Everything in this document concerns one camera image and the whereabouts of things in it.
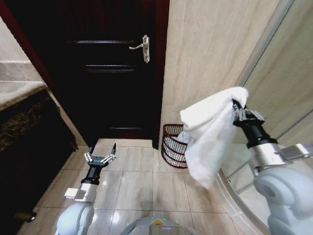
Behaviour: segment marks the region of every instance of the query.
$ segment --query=beige tile floor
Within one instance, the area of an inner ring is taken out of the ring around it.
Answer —
[[[197,186],[187,169],[169,166],[149,142],[117,141],[117,159],[101,172],[89,235],[118,235],[133,221],[147,217],[170,219],[203,235],[242,235],[213,191]],[[114,140],[99,140],[94,155],[107,156]],[[67,188],[77,188],[85,177],[86,147],[80,147],[45,192],[20,235],[53,235],[58,216],[73,202]]]

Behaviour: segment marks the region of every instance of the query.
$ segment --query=dark wooden door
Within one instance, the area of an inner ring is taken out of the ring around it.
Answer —
[[[164,58],[156,55],[162,30],[156,28],[156,2],[6,1],[89,145],[98,138],[158,135],[163,78],[156,78],[156,70]],[[150,37],[147,64],[141,48],[129,49],[145,34]]]

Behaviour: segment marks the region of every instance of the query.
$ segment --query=shower enclosure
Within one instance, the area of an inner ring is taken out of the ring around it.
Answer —
[[[313,143],[313,2],[281,2],[284,8],[272,17],[237,85],[249,90],[247,107],[266,118],[264,129],[285,147]],[[235,206],[258,228],[255,234],[269,234],[269,209],[253,185],[246,142],[238,128],[219,178]],[[288,167],[313,178],[313,159]]]

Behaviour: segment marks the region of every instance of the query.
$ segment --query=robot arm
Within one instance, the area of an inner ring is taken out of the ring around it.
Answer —
[[[313,229],[313,180],[287,168],[291,161],[313,156],[313,145],[296,144],[280,149],[263,129],[263,117],[234,101],[234,125],[244,131],[252,152],[249,166],[255,188],[268,202],[272,235],[308,234]]]
[[[68,188],[65,197],[77,203],[69,206],[59,217],[55,235],[86,235],[94,215],[93,203],[99,185],[101,169],[116,159],[116,144],[107,157],[92,156],[85,153],[89,165],[87,176],[81,181],[80,188]]]

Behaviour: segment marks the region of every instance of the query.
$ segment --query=dark cabinet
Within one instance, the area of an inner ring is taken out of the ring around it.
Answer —
[[[9,234],[22,225],[14,214],[32,211],[74,143],[46,90],[0,112],[1,201]]]

